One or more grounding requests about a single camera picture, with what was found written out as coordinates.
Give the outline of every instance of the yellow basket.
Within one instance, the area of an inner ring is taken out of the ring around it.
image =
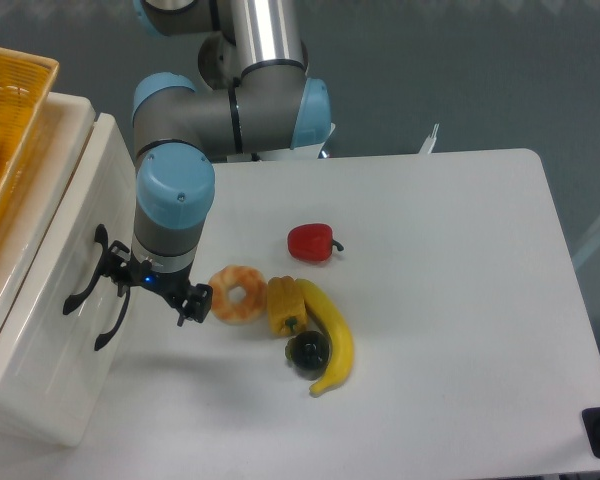
[[[0,221],[18,178],[58,62],[0,48]]]

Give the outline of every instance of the white table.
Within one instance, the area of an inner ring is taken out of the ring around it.
[[[0,479],[487,478],[600,470],[600,359],[526,150],[220,165],[192,280],[227,264],[324,288],[356,340],[315,399],[266,321],[176,327],[143,292],[82,444],[0,436]],[[292,259],[294,226],[345,245]]]

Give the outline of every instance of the red bell pepper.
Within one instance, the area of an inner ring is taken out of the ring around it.
[[[333,247],[344,247],[333,239],[333,230],[324,223],[300,225],[289,232],[287,247],[292,257],[307,262],[323,262],[331,256]]]

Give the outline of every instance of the yellow bell pepper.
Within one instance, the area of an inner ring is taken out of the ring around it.
[[[307,329],[307,310],[300,287],[291,277],[274,277],[267,286],[269,328],[274,335],[287,337]]]

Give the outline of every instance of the banana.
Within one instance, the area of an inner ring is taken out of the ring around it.
[[[331,359],[320,380],[309,391],[318,397],[332,388],[339,387],[349,376],[353,367],[353,336],[344,317],[331,299],[317,285],[298,278],[296,283],[302,291],[305,306],[331,342]]]

